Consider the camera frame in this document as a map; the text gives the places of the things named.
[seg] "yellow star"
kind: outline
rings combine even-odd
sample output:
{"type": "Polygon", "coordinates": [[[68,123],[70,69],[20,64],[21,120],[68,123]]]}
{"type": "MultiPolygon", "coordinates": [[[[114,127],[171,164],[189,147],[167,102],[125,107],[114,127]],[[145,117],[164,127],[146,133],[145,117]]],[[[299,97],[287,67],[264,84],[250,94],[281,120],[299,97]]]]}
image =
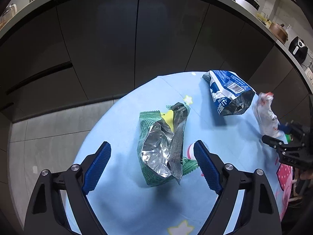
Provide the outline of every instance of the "yellow star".
{"type": "Polygon", "coordinates": [[[187,105],[190,105],[192,104],[192,97],[191,96],[185,96],[185,98],[183,99],[184,102],[187,104],[187,105]]]}
{"type": "Polygon", "coordinates": [[[189,226],[187,220],[184,220],[178,226],[169,227],[167,231],[170,235],[188,235],[193,229],[194,227],[189,226]]]}

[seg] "gray floor tile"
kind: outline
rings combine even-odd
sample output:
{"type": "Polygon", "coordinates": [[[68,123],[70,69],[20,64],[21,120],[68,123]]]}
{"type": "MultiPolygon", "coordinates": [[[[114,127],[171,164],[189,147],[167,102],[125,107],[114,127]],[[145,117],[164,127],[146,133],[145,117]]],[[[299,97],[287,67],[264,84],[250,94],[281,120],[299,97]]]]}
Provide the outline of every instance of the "gray floor tile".
{"type": "Polygon", "coordinates": [[[0,149],[0,182],[7,183],[7,152],[0,149]]]}
{"type": "Polygon", "coordinates": [[[91,130],[112,106],[111,100],[31,118],[26,140],[91,130]]]}
{"type": "Polygon", "coordinates": [[[29,202],[25,183],[24,143],[25,141],[12,142],[9,147],[10,185],[14,203],[23,224],[29,202]]]}
{"type": "Polygon", "coordinates": [[[12,124],[10,142],[25,140],[27,120],[12,124]]]}
{"type": "Polygon", "coordinates": [[[27,193],[31,196],[35,183],[43,169],[51,172],[67,170],[89,131],[76,132],[25,141],[25,177],[27,193]]]}

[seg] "barcode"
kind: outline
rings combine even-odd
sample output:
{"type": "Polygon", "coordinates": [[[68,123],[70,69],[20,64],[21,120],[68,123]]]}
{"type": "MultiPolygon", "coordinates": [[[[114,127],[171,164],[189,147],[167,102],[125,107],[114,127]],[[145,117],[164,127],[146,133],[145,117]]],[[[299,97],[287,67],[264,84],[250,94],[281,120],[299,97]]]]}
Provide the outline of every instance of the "barcode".
{"type": "Polygon", "coordinates": [[[244,91],[244,89],[241,86],[237,85],[235,82],[230,84],[227,88],[233,91],[235,94],[239,94],[244,91]]]}

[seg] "table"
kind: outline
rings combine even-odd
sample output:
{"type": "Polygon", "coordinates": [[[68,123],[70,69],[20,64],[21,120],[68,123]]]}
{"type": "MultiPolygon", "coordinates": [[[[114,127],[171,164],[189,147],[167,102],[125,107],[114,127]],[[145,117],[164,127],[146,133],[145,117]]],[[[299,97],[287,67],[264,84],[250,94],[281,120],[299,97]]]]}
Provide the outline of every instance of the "table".
{"type": "MultiPolygon", "coordinates": [[[[166,105],[184,102],[184,99],[191,110],[185,127],[183,155],[187,157],[188,146],[201,139],[210,152],[238,170],[262,169],[283,216],[292,178],[288,175],[289,166],[280,166],[277,153],[262,143],[251,107],[243,115],[218,115],[203,74],[184,72],[159,76],[135,89],[111,107],[83,142],[74,163],[80,164],[103,141],[112,147],[111,159],[96,189],[87,196],[108,235],[194,235],[209,216],[217,195],[209,189],[199,168],[183,176],[181,185],[171,180],[149,187],[137,157],[139,112],[166,112],[166,105]]],[[[234,229],[243,194],[243,190],[239,191],[225,234],[234,229]]],[[[80,233],[68,199],[65,210],[72,230],[80,233]]]]}

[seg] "crumpled plastic bag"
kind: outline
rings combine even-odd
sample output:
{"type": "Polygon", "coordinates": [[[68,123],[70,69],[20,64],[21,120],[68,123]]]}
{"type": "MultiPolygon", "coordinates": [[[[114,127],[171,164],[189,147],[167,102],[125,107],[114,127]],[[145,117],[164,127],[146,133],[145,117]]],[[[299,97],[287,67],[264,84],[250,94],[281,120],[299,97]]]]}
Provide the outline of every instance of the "crumpled plastic bag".
{"type": "Polygon", "coordinates": [[[255,91],[236,73],[211,70],[202,76],[220,116],[241,115],[250,107],[255,91]]]}
{"type": "Polygon", "coordinates": [[[260,93],[258,100],[252,106],[253,113],[258,121],[260,131],[263,135],[277,138],[282,132],[278,130],[277,116],[272,112],[271,104],[273,93],[260,93]]]}

